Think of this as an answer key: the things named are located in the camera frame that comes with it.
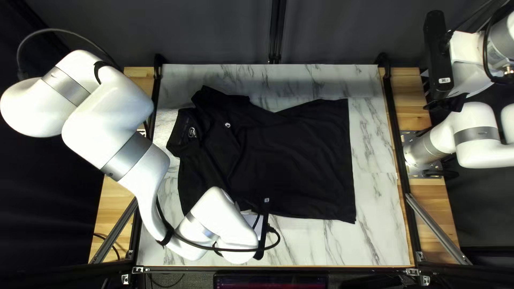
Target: marble surface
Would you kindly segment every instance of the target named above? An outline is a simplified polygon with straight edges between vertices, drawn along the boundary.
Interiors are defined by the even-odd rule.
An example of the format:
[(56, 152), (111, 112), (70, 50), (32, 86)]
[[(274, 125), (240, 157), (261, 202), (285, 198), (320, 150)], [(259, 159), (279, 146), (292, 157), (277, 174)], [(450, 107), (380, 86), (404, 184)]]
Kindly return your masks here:
[[(375, 65), (174, 65), (163, 67), (154, 143), (170, 157), (159, 189), (168, 221), (182, 220), (177, 190), (180, 160), (167, 149), (178, 108), (207, 85), (226, 94), (248, 95), (255, 105), (279, 111), (313, 99), (348, 98), (357, 221), (293, 219), (271, 215), (282, 242), (250, 266), (409, 265), (396, 170)], [(268, 234), (267, 244), (275, 241)], [(160, 246), (141, 230), (137, 263), (145, 266), (233, 266), (214, 252), (189, 261)]]

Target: shirt logo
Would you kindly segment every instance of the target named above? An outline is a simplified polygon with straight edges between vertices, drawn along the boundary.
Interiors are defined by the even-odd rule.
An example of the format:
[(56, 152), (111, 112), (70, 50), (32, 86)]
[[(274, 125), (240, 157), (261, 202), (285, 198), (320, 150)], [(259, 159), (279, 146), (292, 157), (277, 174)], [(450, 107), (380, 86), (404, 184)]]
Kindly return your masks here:
[(189, 128), (189, 137), (196, 137), (196, 129)]

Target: dark gray wall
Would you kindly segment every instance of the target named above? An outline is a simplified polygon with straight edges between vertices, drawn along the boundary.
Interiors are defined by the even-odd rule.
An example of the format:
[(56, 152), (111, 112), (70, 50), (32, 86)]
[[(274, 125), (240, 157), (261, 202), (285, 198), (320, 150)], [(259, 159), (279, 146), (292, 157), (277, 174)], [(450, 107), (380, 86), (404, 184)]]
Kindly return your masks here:
[[(50, 27), (96, 41), (120, 65), (265, 63), (271, 1), (27, 0)], [(385, 51), (398, 64), (423, 56), (423, 21), (443, 10), (449, 26), (485, 0), (289, 0), (283, 63), (371, 63)]]
[(172, 63), (267, 61), (271, 0), (26, 2), (49, 27), (90, 38), (122, 66), (153, 65), (155, 53)]
[(453, 27), (484, 0), (295, 0), (287, 2), (286, 63), (372, 63), (384, 51), (393, 63), (416, 65), (423, 22), (442, 10)]

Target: wooden table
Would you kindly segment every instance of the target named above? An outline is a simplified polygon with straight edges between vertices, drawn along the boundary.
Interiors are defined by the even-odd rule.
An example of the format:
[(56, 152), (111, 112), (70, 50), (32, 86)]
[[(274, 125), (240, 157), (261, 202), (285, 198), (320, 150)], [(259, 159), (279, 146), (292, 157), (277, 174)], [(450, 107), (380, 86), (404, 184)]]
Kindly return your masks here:
[[(152, 94), (154, 81), (152, 67), (126, 67), (124, 73), (138, 84), (149, 96)], [(429, 127), (431, 125), (429, 114), (427, 111), (423, 110), (423, 106), (426, 102), (423, 85), (419, 76), (419, 69), (393, 68), (392, 85), (400, 130), (422, 130)], [(411, 179), (410, 185), (411, 192), (417, 201), (430, 213), (430, 216), (435, 219), (439, 226), (448, 234), (450, 239), (458, 245), (444, 179)], [(401, 198), (402, 193), (399, 182), (398, 190)], [(132, 193), (111, 178), (106, 177), (100, 198), (95, 232), (107, 235), (132, 198)], [(403, 201), (400, 203), (402, 204), (403, 217), (407, 226)], [(435, 235), (423, 221), (418, 219), (417, 223), (421, 248), (427, 260), (438, 263), (455, 263), (453, 258), (444, 250)], [(115, 244), (115, 247), (120, 252), (121, 258), (125, 256), (126, 250), (129, 247), (131, 224), (132, 221), (124, 228)], [(407, 237), (407, 240), (409, 243), (411, 264), (414, 264), (409, 237)], [(93, 257), (102, 241), (103, 240), (96, 237), (93, 239), (90, 258)], [(116, 255), (111, 250), (104, 261), (115, 260)]]

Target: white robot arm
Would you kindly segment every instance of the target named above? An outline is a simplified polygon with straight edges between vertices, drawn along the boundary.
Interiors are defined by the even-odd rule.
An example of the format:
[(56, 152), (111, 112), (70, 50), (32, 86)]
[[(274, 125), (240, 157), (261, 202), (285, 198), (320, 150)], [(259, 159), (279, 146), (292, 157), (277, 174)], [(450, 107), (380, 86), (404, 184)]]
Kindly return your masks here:
[[(87, 51), (71, 52), (42, 78), (8, 88), (0, 99), (0, 112), (22, 134), (62, 134), (68, 147), (136, 196), (146, 229), (161, 241), (167, 228), (158, 214), (156, 197), (170, 160), (136, 132), (152, 113), (153, 103), (113, 67), (95, 67), (99, 61)], [(221, 248), (258, 246), (253, 229), (219, 188), (209, 189), (175, 232), (200, 245), (217, 241)], [(176, 236), (166, 246), (189, 260), (198, 260), (206, 252)], [(254, 254), (224, 252), (223, 256), (240, 264)]]
[(428, 164), (451, 153), (465, 168), (514, 166), (514, 104), (503, 108), (502, 125), (507, 144), (500, 142), (491, 107), (481, 102), (464, 104), (460, 113), (448, 117), (403, 148), (408, 164), (428, 169)]

